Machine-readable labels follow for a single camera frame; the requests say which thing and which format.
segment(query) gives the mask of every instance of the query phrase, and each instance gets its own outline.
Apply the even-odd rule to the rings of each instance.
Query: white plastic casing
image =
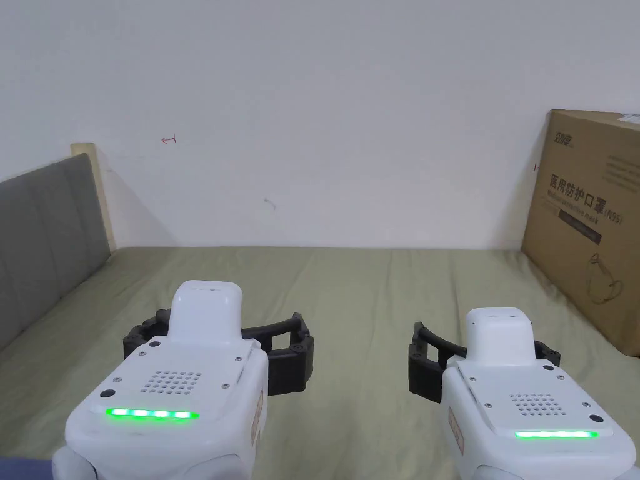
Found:
[[[241,303],[235,284],[185,282],[168,336],[136,349],[72,412],[67,445],[99,479],[251,477],[266,421],[268,360],[257,341],[242,339]],[[109,389],[113,396],[100,396]],[[200,416],[114,417],[108,408]]]
[[[440,405],[462,480],[483,465],[526,480],[612,480],[632,468],[633,441],[565,371],[536,359],[523,312],[472,310],[467,331],[467,358],[449,359]],[[598,437],[517,438],[522,431],[588,431]]]

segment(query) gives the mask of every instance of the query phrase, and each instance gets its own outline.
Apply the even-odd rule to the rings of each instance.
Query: white wall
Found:
[[[0,177],[95,142],[119,246],[518,248],[545,113],[640,111],[590,3],[7,0]]]

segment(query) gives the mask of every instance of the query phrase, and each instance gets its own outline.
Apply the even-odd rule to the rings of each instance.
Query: bed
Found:
[[[536,338],[561,352],[563,368],[640,445],[640,360],[611,346],[519,252],[109,253],[0,351],[0,456],[51,458],[73,407],[122,361],[122,337],[190,279],[240,285],[243,326],[297,311],[316,339],[307,390],[269,398],[256,480],[456,479],[435,405],[408,391],[407,347],[416,321],[464,344],[475,307],[522,309]]]

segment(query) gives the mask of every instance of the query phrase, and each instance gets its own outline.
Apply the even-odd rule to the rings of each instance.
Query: gray headboard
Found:
[[[0,349],[109,255],[87,154],[0,183]]]

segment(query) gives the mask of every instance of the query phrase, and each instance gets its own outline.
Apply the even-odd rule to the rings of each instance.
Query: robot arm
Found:
[[[314,339],[299,314],[242,330],[241,303],[235,284],[185,282],[171,312],[134,327],[69,416],[54,480],[249,480],[267,397],[305,389]]]
[[[136,325],[122,340],[124,358],[156,336],[167,336],[171,309],[161,309],[156,316]],[[289,347],[274,350],[273,337],[289,334]],[[198,335],[194,325],[192,335]],[[269,359],[269,396],[302,392],[314,370],[314,338],[302,315],[271,325],[241,329],[242,338],[255,339]]]
[[[462,480],[640,480],[633,441],[534,341],[523,312],[472,310],[467,333],[468,349],[417,323],[409,346],[409,389],[440,404]]]

